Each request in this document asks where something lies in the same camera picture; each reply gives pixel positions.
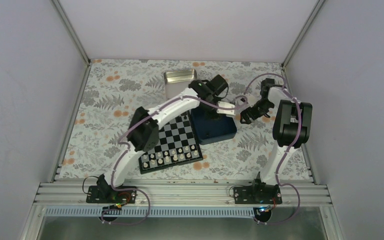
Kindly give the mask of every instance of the black mounting plate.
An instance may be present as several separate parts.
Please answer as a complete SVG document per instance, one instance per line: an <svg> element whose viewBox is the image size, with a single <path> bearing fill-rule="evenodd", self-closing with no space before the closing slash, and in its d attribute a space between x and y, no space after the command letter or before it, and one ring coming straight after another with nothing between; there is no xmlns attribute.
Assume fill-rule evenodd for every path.
<svg viewBox="0 0 384 240"><path fill-rule="evenodd" d="M119 186L117 189L135 189L135 186ZM136 191L134 190L126 190L126 191L112 191L108 197L104 197L104 195L99 190L98 186L90 186L87 193L89 194L86 197L86 203L88 204L122 204L126 202L126 194L121 193L129 193L130 201L128 204L134 204L136 199Z"/></svg>
<svg viewBox="0 0 384 240"><path fill-rule="evenodd" d="M233 196L235 204L274 204L273 198L276 201L276 204L282 204L282 195L280 194L280 188L277 188L275 195L272 193L269 194L259 194L259 201L254 197L255 193L253 192L253 186L235 186L233 187Z"/></svg>

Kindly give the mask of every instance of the perforated blue strip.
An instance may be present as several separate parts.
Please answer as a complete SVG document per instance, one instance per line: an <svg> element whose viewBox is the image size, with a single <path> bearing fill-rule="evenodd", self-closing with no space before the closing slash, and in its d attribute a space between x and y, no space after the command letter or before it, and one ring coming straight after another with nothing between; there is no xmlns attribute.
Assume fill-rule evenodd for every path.
<svg viewBox="0 0 384 240"><path fill-rule="evenodd" d="M125 206L112 210L106 217L144 217L147 207ZM48 206L48 217L99 217L99 206ZM252 207L152 207L150 218L249 218L254 216Z"/></svg>

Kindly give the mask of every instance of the dark blue tray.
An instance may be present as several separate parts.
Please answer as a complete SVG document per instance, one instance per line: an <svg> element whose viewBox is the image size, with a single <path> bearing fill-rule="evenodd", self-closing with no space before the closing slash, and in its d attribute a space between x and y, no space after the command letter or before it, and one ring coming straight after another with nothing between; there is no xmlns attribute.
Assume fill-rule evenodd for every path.
<svg viewBox="0 0 384 240"><path fill-rule="evenodd" d="M233 118L223 115L218 119L208 119L201 107L190 111L199 144L206 145L235 137L238 129Z"/></svg>

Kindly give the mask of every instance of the floral pattern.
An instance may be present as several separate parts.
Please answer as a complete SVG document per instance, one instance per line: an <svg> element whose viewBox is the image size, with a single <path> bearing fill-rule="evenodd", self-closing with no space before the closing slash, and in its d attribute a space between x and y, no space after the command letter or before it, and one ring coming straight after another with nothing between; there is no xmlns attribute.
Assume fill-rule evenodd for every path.
<svg viewBox="0 0 384 240"><path fill-rule="evenodd" d="M125 132L136 108L154 107L166 100L163 73L196 69L198 79L211 80L222 75L229 83L226 97L231 101L245 91L255 76L281 74L278 63L230 61L123 60L96 59L77 112L60 172L61 178L98 176L108 171L121 153L117 140ZM283 81L273 76L278 84ZM250 91L259 95L259 79ZM140 174L132 169L130 179L163 180L251 180L265 166L273 147L272 128L277 109L270 118L262 117L250 125L235 117L237 134L233 139L202 145L204 160ZM281 173L282 180L308 180L307 166L298 150Z"/></svg>

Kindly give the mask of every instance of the purple cable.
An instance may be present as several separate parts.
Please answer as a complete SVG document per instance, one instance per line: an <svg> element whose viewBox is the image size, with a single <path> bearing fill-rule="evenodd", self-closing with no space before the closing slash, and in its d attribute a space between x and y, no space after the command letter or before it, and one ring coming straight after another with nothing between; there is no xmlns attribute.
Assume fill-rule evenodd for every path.
<svg viewBox="0 0 384 240"><path fill-rule="evenodd" d="M289 220L291 220L292 218L294 218L296 216L296 214L298 213L298 210L300 209L300 206L301 206L301 196L300 196L300 193L298 192L298 189L292 185L291 183L281 183L281 181L279 180L279 169L281 168L281 165L283 164L283 162L285 161L286 159L286 156L288 155L288 152L289 150L294 146L294 144L298 141L298 138L300 137L300 133L301 133L301 126L302 126L302 119L301 119L301 110L300 110L300 105L298 104L298 100L295 98L295 97L292 97L289 92L287 92L286 90L283 90L284 93L286 93L287 95L289 95L292 100L295 102L295 105L296 105L296 109L297 109L297 112L298 112L298 130L296 132L296 135L295 135L295 138L293 139L293 141L290 143L290 145L287 147L286 149L286 152L283 154L282 158L280 159L280 162L279 164L277 165L276 167L276 172L275 172L275 176L276 176L276 182L277 184L280 186L280 187L284 187L284 186L290 186L291 188L293 188L296 192L296 196L298 197L298 205L296 207L296 210L293 212L293 214L286 218L285 220L282 220L282 221L277 221L277 222L265 222L264 225L278 225L278 224L283 224ZM260 221L258 221L255 217L253 217L254 221L257 222L257 224L260 224Z"/></svg>
<svg viewBox="0 0 384 240"><path fill-rule="evenodd" d="M151 113L149 116L143 118L142 120L138 121L136 124L134 124L131 128L129 128L123 135L121 135L121 137L119 138L118 140L118 144L120 145L126 145L127 146L127 150L125 150L121 155L120 157L117 159L117 161L115 162L114 164L114 167L112 168L112 174L111 174L111 188L116 191L116 192L124 192L124 191L138 191L140 193L142 193L146 200L148 201L148 210L146 211L146 214L145 216L137 221L137 222L134 222L134 223L123 223L123 222L114 222L114 223L111 223L110 221L106 221L104 220L104 215L106 213L108 213L109 211L114 211L116 209L106 209L102 212L101 216L100 216L100 219L102 221L102 223L108 223L108 224L114 224L114 225L122 225L122 226L134 226L134 225L138 225L140 223L142 223L143 221L145 221L148 216L150 215L150 212L151 212L151 200L150 200L150 197L144 192L142 191L141 189L138 189L138 188L123 188L123 189L118 189L114 186L114 174L116 172L116 169L117 169L117 166L119 165L120 161L123 159L123 157L126 155L126 153L128 152L128 150L130 150L130 144L128 144L127 142L122 142L122 139L124 139L125 137L127 137L127 135L129 135L129 133L131 133L134 129L136 129L139 125L143 124L144 122L148 121L150 118L152 118L153 116L157 115L160 111L162 111L163 109L165 109L166 107L168 107L170 104L174 103L174 102L177 102L177 101L180 101L183 99L194 99L194 100L198 100L200 101L201 103L203 104L206 104L208 106L211 106L213 108L216 108L216 109L221 109L221 110L237 110L239 108L242 107L242 105L244 104L247 104L248 103L248 99L246 96L238 96L238 97L242 97L245 99L245 102L237 107L234 107L234 108L226 108L226 107L220 107L220 106L217 106L217 105L214 105L214 104L211 104L209 102L206 102L198 97L195 97L195 96L183 96L183 97L177 97L177 98L174 98L174 99L171 99L170 101L166 102L164 105L162 105L157 111Z"/></svg>
<svg viewBox="0 0 384 240"><path fill-rule="evenodd" d="M260 75L258 75L256 77L254 77L254 79L252 79L251 82L249 82L249 84L248 84L248 86L246 86L245 91L243 92L243 94L247 93L247 91L250 88L251 84L253 84L253 82L255 80L257 80L259 77L266 76L266 75L273 75L273 76L281 78L283 80L282 90L285 89L286 84L288 82L288 80L285 77L283 77L282 75L276 74L276 73L263 73L263 74L260 74Z"/></svg>

